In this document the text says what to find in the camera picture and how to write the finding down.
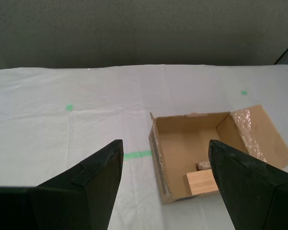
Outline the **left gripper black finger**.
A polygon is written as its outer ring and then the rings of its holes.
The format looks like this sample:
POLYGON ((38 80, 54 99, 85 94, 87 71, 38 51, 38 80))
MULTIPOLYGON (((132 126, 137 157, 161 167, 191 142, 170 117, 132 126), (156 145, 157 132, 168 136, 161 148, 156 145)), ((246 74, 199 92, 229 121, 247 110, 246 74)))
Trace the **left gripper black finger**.
POLYGON ((288 173, 210 140, 212 173, 237 230, 288 230, 288 173))
POLYGON ((0 230, 105 230, 123 167, 114 140, 35 187, 0 187, 0 230))

